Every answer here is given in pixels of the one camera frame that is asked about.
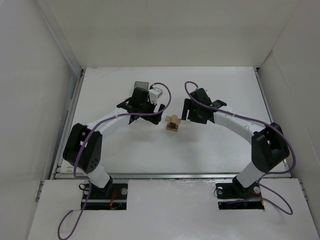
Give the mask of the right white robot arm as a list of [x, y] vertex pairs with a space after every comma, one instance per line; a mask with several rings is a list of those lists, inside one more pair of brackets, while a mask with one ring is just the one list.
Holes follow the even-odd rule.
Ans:
[[288, 143], [283, 138], [281, 127], [248, 120], [239, 115], [221, 100], [211, 101], [203, 88], [190, 93], [184, 100], [182, 120], [198, 124], [212, 122], [220, 125], [245, 139], [251, 146], [251, 161], [236, 175], [231, 183], [222, 183], [221, 199], [250, 198], [252, 191], [258, 187], [258, 180], [269, 173], [289, 155]]

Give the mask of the light wood rectangular block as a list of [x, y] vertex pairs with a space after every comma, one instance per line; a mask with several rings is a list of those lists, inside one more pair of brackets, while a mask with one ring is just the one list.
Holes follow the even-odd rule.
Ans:
[[177, 115], [173, 114], [171, 116], [166, 116], [165, 121], [168, 123], [179, 125], [181, 123], [181, 119], [178, 118]]

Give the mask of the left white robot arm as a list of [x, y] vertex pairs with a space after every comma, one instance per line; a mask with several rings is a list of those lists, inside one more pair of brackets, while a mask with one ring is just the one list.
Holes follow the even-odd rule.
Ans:
[[108, 196], [113, 179], [100, 164], [104, 137], [118, 129], [130, 125], [142, 118], [154, 125], [159, 124], [162, 112], [167, 105], [161, 104], [154, 112], [163, 90], [158, 87], [144, 89], [135, 87], [132, 96], [119, 103], [116, 108], [103, 118], [87, 125], [75, 124], [67, 139], [62, 157], [73, 166], [81, 169], [92, 187], [103, 196]]

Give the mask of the striped brown wood block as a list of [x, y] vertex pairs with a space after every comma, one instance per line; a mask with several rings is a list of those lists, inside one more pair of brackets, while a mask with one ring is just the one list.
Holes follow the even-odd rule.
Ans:
[[166, 130], [168, 130], [168, 131], [177, 132], [178, 129], [179, 129], [179, 125], [178, 124], [176, 124], [175, 128], [171, 128], [170, 127], [170, 122], [168, 122], [167, 125], [166, 125]]

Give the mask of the light wood cylinder block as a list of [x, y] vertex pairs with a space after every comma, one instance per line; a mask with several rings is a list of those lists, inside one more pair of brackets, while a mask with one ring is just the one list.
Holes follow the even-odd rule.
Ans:
[[173, 115], [171, 116], [171, 121], [172, 121], [172, 122], [175, 122], [177, 119], [178, 119], [178, 116], [177, 116], [177, 115], [173, 114]]

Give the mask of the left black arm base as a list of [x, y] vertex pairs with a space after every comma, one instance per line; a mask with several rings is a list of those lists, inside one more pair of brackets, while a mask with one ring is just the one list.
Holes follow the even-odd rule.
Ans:
[[105, 195], [96, 186], [92, 186], [84, 210], [123, 211], [127, 209], [128, 183], [116, 182]]

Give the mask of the smoky transparent plastic bin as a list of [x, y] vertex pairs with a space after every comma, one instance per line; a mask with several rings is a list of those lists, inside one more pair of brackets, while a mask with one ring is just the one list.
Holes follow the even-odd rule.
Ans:
[[149, 89], [149, 83], [148, 82], [145, 82], [145, 81], [136, 81], [134, 83], [134, 89], [136, 88], [141, 88], [141, 89], [144, 89], [144, 90], [148, 90]]

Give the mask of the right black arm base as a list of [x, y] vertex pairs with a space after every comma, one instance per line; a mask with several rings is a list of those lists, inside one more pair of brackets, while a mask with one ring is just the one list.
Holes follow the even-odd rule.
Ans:
[[264, 210], [261, 189], [258, 183], [248, 188], [233, 182], [217, 182], [215, 194], [219, 210]]

